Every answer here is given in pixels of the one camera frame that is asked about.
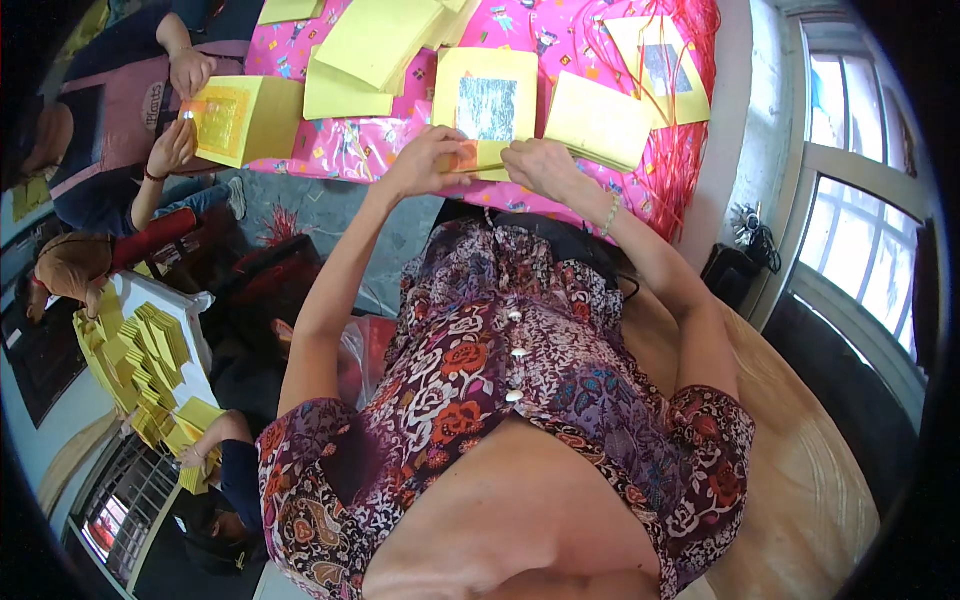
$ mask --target beaded bracelet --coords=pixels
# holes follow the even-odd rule
[[[607,233],[610,231],[610,226],[613,225],[613,217],[616,216],[616,211],[620,209],[620,196],[613,196],[613,208],[610,209],[610,215],[607,216],[607,224],[603,226],[603,229],[600,230],[600,237],[606,238]]]
[[[143,177],[147,178],[147,179],[150,180],[150,181],[154,181],[154,182],[156,182],[156,183],[163,183],[163,182],[166,181],[167,178],[170,177],[170,176],[169,176],[169,175],[164,175],[163,177],[154,177],[153,175],[151,175],[151,174],[147,171],[147,167],[143,167]]]

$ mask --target jeans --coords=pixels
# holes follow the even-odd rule
[[[164,192],[154,218],[170,214],[184,206],[193,210],[198,217],[213,206],[226,202],[230,197],[230,188],[225,183],[204,189],[204,181],[193,179]]]

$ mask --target plastic bag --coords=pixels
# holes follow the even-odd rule
[[[340,399],[358,411],[373,399],[385,371],[384,355],[396,322],[383,317],[354,317],[340,336],[337,383]]]

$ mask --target pink apron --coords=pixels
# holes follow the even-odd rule
[[[215,75],[242,75],[249,46],[247,41],[218,41],[197,46],[196,50],[217,59]],[[100,173],[145,163],[156,139],[180,110],[180,97],[170,85],[170,59],[166,55],[68,82],[61,93],[95,85],[104,87],[107,116],[102,157],[52,189],[54,198]],[[195,158],[178,173],[195,174],[210,166],[212,163]]]

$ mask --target table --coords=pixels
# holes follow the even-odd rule
[[[716,35],[713,25],[715,21],[719,27],[719,13],[714,0],[691,4],[693,8],[686,5],[686,9],[694,13],[689,18],[675,18],[675,23],[684,40],[688,40],[687,50],[703,75],[705,66],[708,71],[713,68],[712,41]],[[245,73],[304,81],[310,48],[326,39],[348,5],[349,0],[327,0],[320,18],[257,26]],[[461,46],[510,48],[536,52],[540,56],[538,134],[541,134],[547,99],[561,70],[626,91],[620,80],[627,69],[603,19],[642,14],[644,6],[641,2],[614,0],[484,0],[470,20]],[[670,14],[675,9],[667,2],[658,2],[654,12]],[[600,56],[594,48],[600,50]],[[394,101],[390,117],[303,121],[290,160],[258,160],[245,168],[317,179],[362,183],[378,180],[403,146],[428,123],[436,65],[435,52],[420,51],[407,71],[404,95]],[[712,98],[713,77],[703,79]],[[663,173],[664,160],[658,156],[668,150],[673,154],[674,164],[699,165],[706,134],[706,123],[680,126],[674,131],[660,130],[652,136],[654,141],[648,144],[640,167],[631,174],[623,175],[585,159],[577,162],[582,171],[605,189],[621,196],[625,208],[669,241],[682,226],[696,176],[694,181],[671,178],[669,173]],[[471,204],[533,212],[577,226],[583,223],[569,208],[515,183],[476,181],[469,187],[445,190],[445,194],[463,197]],[[592,231],[591,224],[586,226]]]
[[[190,359],[180,368],[183,383],[173,390],[178,407],[183,406],[190,397],[195,396],[220,408],[210,387],[210,381],[206,378],[206,374],[213,366],[213,352],[200,326],[200,313],[213,304],[213,296],[208,292],[186,296],[159,281],[133,271],[115,273],[110,281],[113,282],[117,296],[120,298],[120,310],[124,319],[129,319],[133,311],[144,303],[150,302],[159,310],[180,321]]]

